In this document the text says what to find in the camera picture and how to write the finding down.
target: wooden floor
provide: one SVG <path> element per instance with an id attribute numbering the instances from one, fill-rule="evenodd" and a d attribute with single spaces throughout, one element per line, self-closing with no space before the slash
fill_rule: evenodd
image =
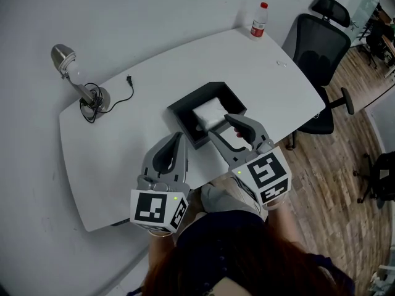
<path id="1" fill-rule="evenodd" d="M 354 177 L 353 170 L 367 170 L 364 153 L 375 161 L 380 148 L 363 108 L 393 85 L 384 79 L 387 68 L 377 60 L 378 69 L 367 65 L 367 57 L 352 48 L 326 87 L 331 101 L 345 87 L 352 97 L 355 114 L 345 106 L 333 110 L 335 131 L 316 136 L 298 133 L 294 151 L 285 149 L 288 139 L 278 145 L 293 174 L 290 203 L 312 253 L 332 258 L 334 264 L 355 280 L 357 295 L 365 295 L 372 274 L 385 264 L 391 240 L 390 204 L 377 209 L 376 202 L 357 204 L 367 184 Z M 224 186 L 236 197 L 241 191 L 233 180 L 222 176 L 214 184 Z"/>

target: lamp head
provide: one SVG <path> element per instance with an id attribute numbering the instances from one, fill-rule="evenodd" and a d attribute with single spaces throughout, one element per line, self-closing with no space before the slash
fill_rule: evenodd
<path id="1" fill-rule="evenodd" d="M 56 44 L 52 47 L 51 58 L 56 70 L 64 77 L 64 72 L 67 72 L 67 66 L 75 60 L 75 52 L 63 44 Z"/>

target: bottle label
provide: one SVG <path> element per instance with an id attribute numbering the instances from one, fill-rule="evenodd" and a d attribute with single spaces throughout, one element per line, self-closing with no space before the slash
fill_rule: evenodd
<path id="1" fill-rule="evenodd" d="M 265 23 L 259 23 L 254 20 L 251 28 L 251 35 L 261 37 L 264 34 Z"/>

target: person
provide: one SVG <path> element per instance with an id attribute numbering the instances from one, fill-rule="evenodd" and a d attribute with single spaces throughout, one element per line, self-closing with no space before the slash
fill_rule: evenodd
<path id="1" fill-rule="evenodd" d="M 205 212 L 184 228 L 176 244 L 171 234 L 150 232 L 143 296 L 354 294 L 354 282 L 330 258 L 303 246 L 285 198 L 272 201 L 268 209 L 276 209 L 264 222 L 225 190 L 206 184 L 194 192 Z"/>

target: white cloth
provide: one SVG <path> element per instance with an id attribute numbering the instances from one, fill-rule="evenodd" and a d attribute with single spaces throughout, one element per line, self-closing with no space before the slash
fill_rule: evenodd
<path id="1" fill-rule="evenodd" d="M 193 112 L 200 120 L 200 125 L 208 131 L 215 125 L 225 120 L 224 115 L 228 113 L 217 97 L 193 109 Z"/>

